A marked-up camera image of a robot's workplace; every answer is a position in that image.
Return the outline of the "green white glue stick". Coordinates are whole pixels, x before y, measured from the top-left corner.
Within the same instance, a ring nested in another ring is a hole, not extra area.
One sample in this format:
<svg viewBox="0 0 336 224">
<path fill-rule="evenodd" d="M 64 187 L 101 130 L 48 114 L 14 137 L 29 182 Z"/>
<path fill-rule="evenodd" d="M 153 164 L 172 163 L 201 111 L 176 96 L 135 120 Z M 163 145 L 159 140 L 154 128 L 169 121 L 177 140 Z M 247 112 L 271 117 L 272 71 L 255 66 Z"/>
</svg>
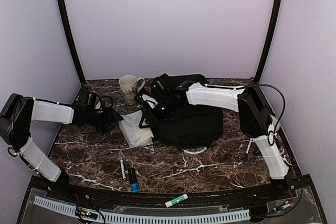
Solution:
<svg viewBox="0 0 336 224">
<path fill-rule="evenodd" d="M 165 206 L 166 206 L 166 208 L 170 208 L 170 207 L 172 207 L 172 206 L 174 206 L 174 205 L 176 205 L 176 204 L 178 204 L 178 203 L 180 203 L 180 202 L 182 202 L 184 200 L 187 200 L 187 199 L 188 199 L 188 195 L 187 194 L 183 194 L 181 196 L 178 196 L 176 198 L 173 198 L 173 199 L 165 202 Z"/>
</svg>

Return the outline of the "black student bag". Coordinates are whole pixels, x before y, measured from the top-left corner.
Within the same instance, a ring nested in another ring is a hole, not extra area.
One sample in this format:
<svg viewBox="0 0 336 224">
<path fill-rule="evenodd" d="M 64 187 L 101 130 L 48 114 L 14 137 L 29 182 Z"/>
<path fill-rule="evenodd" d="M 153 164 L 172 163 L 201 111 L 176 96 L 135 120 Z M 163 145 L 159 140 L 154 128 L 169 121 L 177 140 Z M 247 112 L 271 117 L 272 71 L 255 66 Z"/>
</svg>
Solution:
<svg viewBox="0 0 336 224">
<path fill-rule="evenodd" d="M 158 103 L 166 101 L 175 89 L 185 81 L 208 84 L 201 74 L 156 77 L 151 85 L 151 97 Z M 179 149 L 209 147 L 223 134 L 223 112 L 220 108 L 206 105 L 191 105 L 181 101 L 168 113 L 164 112 L 159 123 L 150 128 L 154 139 Z"/>
</svg>

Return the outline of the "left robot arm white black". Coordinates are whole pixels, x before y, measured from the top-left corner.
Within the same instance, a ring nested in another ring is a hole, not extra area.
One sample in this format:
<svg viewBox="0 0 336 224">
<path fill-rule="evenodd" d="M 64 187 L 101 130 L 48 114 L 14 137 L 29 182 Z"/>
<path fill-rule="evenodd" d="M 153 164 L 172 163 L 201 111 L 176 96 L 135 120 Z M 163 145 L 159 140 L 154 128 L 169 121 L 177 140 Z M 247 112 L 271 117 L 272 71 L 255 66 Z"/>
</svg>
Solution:
<svg viewBox="0 0 336 224">
<path fill-rule="evenodd" d="M 32 126 L 92 126 L 95 132 L 106 133 L 122 119 L 114 110 L 111 97 L 91 91 L 80 91 L 72 104 L 13 93 L 1 110 L 1 139 L 8 145 L 10 156 L 20 157 L 34 172 L 54 183 L 53 191 L 61 200 L 69 201 L 74 197 L 74 189 L 63 181 L 68 175 L 35 143 Z"/>
</svg>

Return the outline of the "black frame post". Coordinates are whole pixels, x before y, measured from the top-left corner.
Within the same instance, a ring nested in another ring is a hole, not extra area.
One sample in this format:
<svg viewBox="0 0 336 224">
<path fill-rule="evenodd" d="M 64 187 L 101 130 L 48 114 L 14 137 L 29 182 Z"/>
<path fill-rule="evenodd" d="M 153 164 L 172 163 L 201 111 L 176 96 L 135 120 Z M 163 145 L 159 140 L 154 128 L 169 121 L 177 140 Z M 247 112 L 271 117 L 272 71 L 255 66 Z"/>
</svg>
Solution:
<svg viewBox="0 0 336 224">
<path fill-rule="evenodd" d="M 62 22 L 63 30 L 66 36 L 66 41 L 67 41 L 68 48 L 70 51 L 71 59 L 75 67 L 76 74 L 78 76 L 80 84 L 83 85 L 85 84 L 86 79 L 85 79 L 85 75 L 84 75 L 80 60 L 79 60 L 79 56 L 78 56 L 77 49 L 75 46 L 75 41 L 73 38 L 72 30 L 70 27 L 70 21 L 69 21 L 69 17 L 67 13 L 67 8 L 66 8 L 66 1 L 57 0 L 57 3 L 58 3 L 61 22 Z"/>
<path fill-rule="evenodd" d="M 266 66 L 266 61 L 267 61 L 267 58 L 270 52 L 271 43 L 272 43 L 274 33 L 276 30 L 276 24 L 278 20 L 279 11 L 280 11 L 280 6 L 281 6 L 281 0 L 274 0 L 273 5 L 272 5 L 270 21 L 269 21 L 269 25 L 267 29 L 267 34 L 265 38 L 265 43 L 264 43 L 263 50 L 260 56 L 260 61 L 257 67 L 257 71 L 254 76 L 254 80 L 256 83 L 260 82 L 262 75 L 263 75 L 263 71 Z"/>
</svg>

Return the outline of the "clear white pen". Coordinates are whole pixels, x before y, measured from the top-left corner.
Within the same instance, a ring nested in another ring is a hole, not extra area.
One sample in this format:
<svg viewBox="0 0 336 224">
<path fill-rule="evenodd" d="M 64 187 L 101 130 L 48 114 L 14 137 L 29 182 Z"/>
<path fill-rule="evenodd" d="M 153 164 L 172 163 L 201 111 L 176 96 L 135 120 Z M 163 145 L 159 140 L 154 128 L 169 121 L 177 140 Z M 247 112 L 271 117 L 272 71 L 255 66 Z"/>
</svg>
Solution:
<svg viewBox="0 0 336 224">
<path fill-rule="evenodd" d="M 120 166 L 121 166 L 121 173 L 122 173 L 122 179 L 124 181 L 127 180 L 126 174 L 125 174 L 125 166 L 124 166 L 124 160 L 123 160 L 123 152 L 119 152 L 119 161 L 120 161 Z"/>
</svg>

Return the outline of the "right black frame post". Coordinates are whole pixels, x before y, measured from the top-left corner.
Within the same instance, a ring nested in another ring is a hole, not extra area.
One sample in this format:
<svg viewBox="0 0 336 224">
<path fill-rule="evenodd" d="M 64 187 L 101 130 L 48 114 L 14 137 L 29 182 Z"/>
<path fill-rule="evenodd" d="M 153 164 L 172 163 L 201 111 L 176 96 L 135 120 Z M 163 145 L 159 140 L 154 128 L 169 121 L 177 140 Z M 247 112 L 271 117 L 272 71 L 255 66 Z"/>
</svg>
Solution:
<svg viewBox="0 0 336 224">
<path fill-rule="evenodd" d="M 256 83 L 260 82 L 262 75 L 263 75 L 263 71 L 266 66 L 266 61 L 267 61 L 267 58 L 270 52 L 271 43 L 272 43 L 274 33 L 276 30 L 276 24 L 278 20 L 279 11 L 280 11 L 280 6 L 281 6 L 281 0 L 274 0 L 273 5 L 272 5 L 270 21 L 269 21 L 269 25 L 267 29 L 267 34 L 265 38 L 265 43 L 264 43 L 263 50 L 260 56 L 260 61 L 257 67 L 257 71 L 254 76 L 254 80 Z"/>
</svg>

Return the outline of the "blue capped white pen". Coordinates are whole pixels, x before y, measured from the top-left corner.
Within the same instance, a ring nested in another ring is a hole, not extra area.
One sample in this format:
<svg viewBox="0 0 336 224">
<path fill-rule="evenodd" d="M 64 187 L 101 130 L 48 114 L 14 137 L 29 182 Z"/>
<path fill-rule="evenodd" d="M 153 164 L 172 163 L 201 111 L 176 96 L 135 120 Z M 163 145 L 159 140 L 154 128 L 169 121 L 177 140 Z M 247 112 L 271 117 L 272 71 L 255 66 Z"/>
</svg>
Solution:
<svg viewBox="0 0 336 224">
<path fill-rule="evenodd" d="M 248 160 L 248 154 L 249 154 L 249 150 L 250 150 L 252 142 L 253 142 L 253 139 L 250 138 L 250 140 L 248 142 L 248 145 L 247 145 L 247 149 L 245 151 L 245 156 L 244 156 L 244 159 L 243 159 L 244 162 L 246 162 Z"/>
</svg>

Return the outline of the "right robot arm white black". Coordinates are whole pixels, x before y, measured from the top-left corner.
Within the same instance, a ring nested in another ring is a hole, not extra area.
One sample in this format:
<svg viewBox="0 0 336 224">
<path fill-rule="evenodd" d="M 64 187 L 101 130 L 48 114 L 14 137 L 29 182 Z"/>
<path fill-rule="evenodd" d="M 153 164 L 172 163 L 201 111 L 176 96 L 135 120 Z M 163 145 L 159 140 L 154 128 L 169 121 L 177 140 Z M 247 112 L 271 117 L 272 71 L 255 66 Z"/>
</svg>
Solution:
<svg viewBox="0 0 336 224">
<path fill-rule="evenodd" d="M 173 77 L 163 74 L 153 80 L 151 93 L 141 89 L 138 94 L 137 100 L 144 107 L 139 126 L 158 124 L 185 105 L 211 106 L 238 113 L 242 133 L 256 143 L 267 164 L 271 181 L 276 181 L 268 187 L 268 195 L 278 200 L 288 191 L 284 180 L 288 177 L 290 164 L 276 144 L 281 117 L 271 111 L 261 87 L 262 84 L 210 84 L 200 74 Z"/>
</svg>

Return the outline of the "black marker blue cap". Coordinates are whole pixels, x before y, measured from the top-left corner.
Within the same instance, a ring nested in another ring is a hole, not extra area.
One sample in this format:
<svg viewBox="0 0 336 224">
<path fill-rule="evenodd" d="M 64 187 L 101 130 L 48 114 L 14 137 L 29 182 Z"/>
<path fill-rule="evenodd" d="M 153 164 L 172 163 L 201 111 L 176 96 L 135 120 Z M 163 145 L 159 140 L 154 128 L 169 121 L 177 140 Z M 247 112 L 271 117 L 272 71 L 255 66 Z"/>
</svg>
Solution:
<svg viewBox="0 0 336 224">
<path fill-rule="evenodd" d="M 130 182 L 132 193 L 134 194 L 139 193 L 139 184 L 138 184 L 138 180 L 136 177 L 135 169 L 133 167 L 129 168 L 128 174 L 129 174 L 129 182 Z"/>
</svg>

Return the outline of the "left black frame post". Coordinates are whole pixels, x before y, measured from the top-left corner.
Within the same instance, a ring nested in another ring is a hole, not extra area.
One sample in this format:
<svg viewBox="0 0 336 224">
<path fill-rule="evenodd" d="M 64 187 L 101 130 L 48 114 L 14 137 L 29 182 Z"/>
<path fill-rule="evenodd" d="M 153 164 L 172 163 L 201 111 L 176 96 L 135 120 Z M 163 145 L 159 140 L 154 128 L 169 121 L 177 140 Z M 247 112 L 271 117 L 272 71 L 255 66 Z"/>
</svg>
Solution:
<svg viewBox="0 0 336 224">
<path fill-rule="evenodd" d="M 83 85 L 85 84 L 86 79 L 85 79 L 85 75 L 84 75 L 80 60 L 79 60 L 79 56 L 78 56 L 77 49 L 75 46 L 75 41 L 73 38 L 72 30 L 70 27 L 70 21 L 69 21 L 69 17 L 67 13 L 67 8 L 66 8 L 66 1 L 57 0 L 57 3 L 58 3 L 61 22 L 62 22 L 63 30 L 66 36 L 66 41 L 67 41 L 68 48 L 70 51 L 71 59 L 75 67 L 76 74 L 78 76 L 80 84 Z"/>
</svg>

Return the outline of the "cream printed mug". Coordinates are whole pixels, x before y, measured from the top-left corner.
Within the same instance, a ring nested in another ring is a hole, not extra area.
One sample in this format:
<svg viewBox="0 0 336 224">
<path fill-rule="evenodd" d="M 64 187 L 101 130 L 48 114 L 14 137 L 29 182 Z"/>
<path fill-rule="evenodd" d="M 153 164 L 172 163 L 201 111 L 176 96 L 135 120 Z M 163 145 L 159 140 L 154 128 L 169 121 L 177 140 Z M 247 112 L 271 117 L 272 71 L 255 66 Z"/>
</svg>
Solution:
<svg viewBox="0 0 336 224">
<path fill-rule="evenodd" d="M 129 74 L 121 77 L 118 83 L 126 104 L 136 104 L 136 96 L 145 86 L 145 79 Z"/>
</svg>

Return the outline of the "white fabric pouch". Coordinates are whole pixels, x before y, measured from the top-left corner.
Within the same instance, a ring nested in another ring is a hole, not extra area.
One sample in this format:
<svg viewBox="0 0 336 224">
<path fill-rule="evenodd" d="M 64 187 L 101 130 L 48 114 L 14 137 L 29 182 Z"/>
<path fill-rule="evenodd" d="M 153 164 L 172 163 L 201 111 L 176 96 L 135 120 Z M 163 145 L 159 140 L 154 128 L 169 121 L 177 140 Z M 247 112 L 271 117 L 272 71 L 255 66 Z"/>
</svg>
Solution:
<svg viewBox="0 0 336 224">
<path fill-rule="evenodd" d="M 130 148 L 135 148 L 153 143 L 153 133 L 150 128 L 141 129 L 139 123 L 142 111 L 123 115 L 123 120 L 119 121 L 119 128 Z"/>
</svg>

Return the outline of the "small circuit board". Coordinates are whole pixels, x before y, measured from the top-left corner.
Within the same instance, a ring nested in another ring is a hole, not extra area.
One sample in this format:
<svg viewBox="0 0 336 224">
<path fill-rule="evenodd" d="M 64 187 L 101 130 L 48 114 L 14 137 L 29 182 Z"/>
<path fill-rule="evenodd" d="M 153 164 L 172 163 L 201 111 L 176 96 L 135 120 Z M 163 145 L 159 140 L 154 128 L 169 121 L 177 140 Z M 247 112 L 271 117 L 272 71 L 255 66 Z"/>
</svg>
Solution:
<svg viewBox="0 0 336 224">
<path fill-rule="evenodd" d="M 80 207 L 75 210 L 75 216 L 81 219 L 87 218 L 87 219 L 92 219 L 92 220 L 96 220 L 98 217 L 98 215 L 92 210 L 88 210 L 88 209 L 80 208 Z"/>
</svg>

